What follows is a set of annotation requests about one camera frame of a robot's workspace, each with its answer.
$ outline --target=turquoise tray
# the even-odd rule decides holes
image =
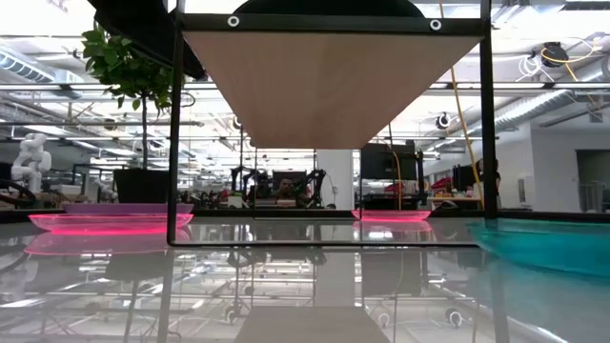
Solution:
[[[511,262],[610,276],[610,224],[498,219],[468,230],[484,250]]]

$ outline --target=ceiling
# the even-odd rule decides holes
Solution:
[[[243,0],[205,0],[188,1],[187,12],[216,12],[228,13],[241,5]],[[427,17],[439,17],[436,2],[416,2]],[[449,1],[446,5],[446,15],[452,18],[474,18],[478,16],[478,5],[470,1]],[[494,79],[496,82],[532,82],[560,79],[567,75],[565,68],[548,69],[542,67],[532,77],[524,76],[519,71],[519,64],[523,65],[524,58],[532,50],[540,50],[547,41],[560,41],[569,51],[571,58],[578,58],[590,54],[572,66],[575,70],[591,63],[610,49],[610,38],[606,35],[610,31],[608,12],[603,10],[561,10],[562,2],[539,2],[536,7],[506,7],[499,4],[494,6],[495,23],[493,32],[494,50]],[[92,28],[94,9],[86,0],[21,0],[10,1],[3,4],[0,11],[0,46],[21,53],[32,63],[49,71],[57,69],[66,70],[76,76],[77,81],[94,82],[85,73],[86,61],[80,58],[80,33]],[[592,51],[593,37],[596,37],[595,51]],[[479,80],[478,48],[473,49],[456,64],[456,75],[459,82],[477,82]],[[439,82],[450,82],[449,72],[445,73]],[[15,76],[7,71],[0,71],[0,83],[26,83],[27,80]],[[214,172],[218,177],[228,175],[229,169],[239,165],[239,130],[233,125],[233,112],[222,94],[216,90],[189,91],[195,98],[193,106],[182,109],[181,120],[196,122],[196,125],[181,127],[182,137],[197,137],[197,139],[182,141],[180,149],[189,151],[193,159],[198,161],[192,164],[183,164],[182,169],[206,169]],[[59,116],[68,117],[78,115],[83,122],[103,121],[114,119],[116,121],[141,121],[140,112],[133,111],[129,101],[122,109],[118,109],[114,100],[108,95],[102,96],[101,91],[84,91],[78,100],[69,102],[67,98],[60,98],[48,91],[19,91],[12,92],[22,101],[30,102],[35,106],[43,107],[56,112]],[[516,96],[497,96],[495,104],[501,108],[518,99]],[[472,93],[462,95],[460,104],[467,124],[473,124],[480,119],[480,98]],[[393,136],[444,136],[447,131],[440,131],[435,126],[435,118],[446,112],[457,118],[458,109],[455,97],[451,93],[443,96],[422,95],[407,109],[392,121]],[[169,115],[156,116],[156,111],[150,119],[158,122],[168,121]],[[570,126],[570,122],[560,127]],[[108,157],[132,157],[130,154],[137,145],[136,138],[141,133],[141,126],[118,127],[108,131],[100,127],[68,128],[71,136],[101,136],[124,137],[124,141],[87,141],[88,144],[78,145],[78,148],[93,155]],[[160,137],[159,146],[152,149],[156,157],[167,156],[167,146],[164,138],[169,136],[168,126],[154,126],[149,128],[149,134]],[[387,128],[379,136],[388,135]],[[112,149],[122,152],[113,153]],[[244,144],[245,163],[254,166],[254,148],[248,142]],[[313,167],[313,151],[259,151],[258,167],[269,169],[311,169]],[[210,163],[204,160],[213,159]]]

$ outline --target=black metal frame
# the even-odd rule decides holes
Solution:
[[[183,30],[205,31],[268,31],[268,32],[332,32],[336,34],[400,34],[424,36],[475,36],[482,37],[480,43],[480,73],[481,73],[481,107],[482,107],[482,136],[483,136],[483,164],[485,184],[495,184],[494,161],[495,150],[495,123],[494,123],[494,90],[493,90],[493,61],[492,61],[492,32],[491,32],[491,0],[481,0],[480,19],[424,19],[399,17],[356,17],[356,16],[319,16],[319,15],[271,15],[271,14],[185,14],[185,0],[177,0],[174,10],[174,23],[176,25],[174,53],[173,53],[173,90],[172,90],[172,120],[171,120],[171,147],[170,147],[170,178],[168,201],[168,231],[167,240],[170,246],[192,247],[193,245],[175,242],[175,216],[177,201],[178,176],[178,142],[180,124],[180,93],[182,92],[183,78]],[[434,21],[441,25],[438,30],[432,29]],[[498,214],[496,206],[496,190],[486,187],[485,217],[495,218]],[[232,246],[258,246],[263,242],[232,243]],[[413,245],[418,247],[440,247],[439,244],[380,244],[381,242],[276,242],[274,244],[294,246],[307,244],[309,246],[397,246]],[[196,247],[213,247],[218,244],[196,244]],[[464,244],[472,248],[475,245]]]

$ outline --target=person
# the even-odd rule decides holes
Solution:
[[[478,180],[480,181],[481,185],[483,185],[483,181],[485,179],[485,176],[483,174],[483,159],[479,159],[479,161],[477,162],[477,171],[478,171]],[[496,159],[496,162],[494,163],[494,174],[496,175],[496,201],[498,204],[498,208],[501,208],[501,200],[499,197],[499,184],[502,181],[502,177],[500,176],[499,172],[498,172],[498,160]],[[473,185],[473,188],[476,190],[476,192],[478,191],[478,187],[477,184]]]

